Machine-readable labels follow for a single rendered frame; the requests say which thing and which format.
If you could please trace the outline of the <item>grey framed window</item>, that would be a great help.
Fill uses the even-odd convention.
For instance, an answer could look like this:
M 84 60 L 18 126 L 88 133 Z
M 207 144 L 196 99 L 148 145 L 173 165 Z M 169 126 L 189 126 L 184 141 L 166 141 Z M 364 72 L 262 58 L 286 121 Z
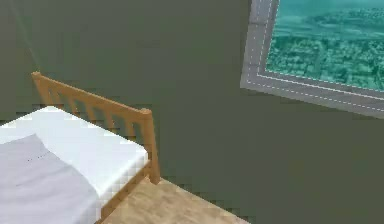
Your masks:
M 240 86 L 384 119 L 384 0 L 251 0 Z

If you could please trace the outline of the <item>grey blanket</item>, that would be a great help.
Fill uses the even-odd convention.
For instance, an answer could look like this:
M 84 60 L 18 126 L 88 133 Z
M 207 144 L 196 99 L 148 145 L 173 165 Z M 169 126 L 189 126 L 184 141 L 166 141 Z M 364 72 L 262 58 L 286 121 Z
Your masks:
M 0 144 L 0 224 L 95 224 L 96 190 L 36 135 Z

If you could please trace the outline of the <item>wooden bed with white mattress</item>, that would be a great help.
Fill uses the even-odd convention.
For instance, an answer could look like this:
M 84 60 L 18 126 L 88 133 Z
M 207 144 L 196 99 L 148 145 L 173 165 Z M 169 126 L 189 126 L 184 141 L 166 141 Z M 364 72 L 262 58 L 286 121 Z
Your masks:
M 160 180 L 148 109 L 135 109 L 50 79 L 32 79 L 44 106 L 0 126 L 0 144 L 36 135 L 96 190 L 102 224 L 144 178 Z

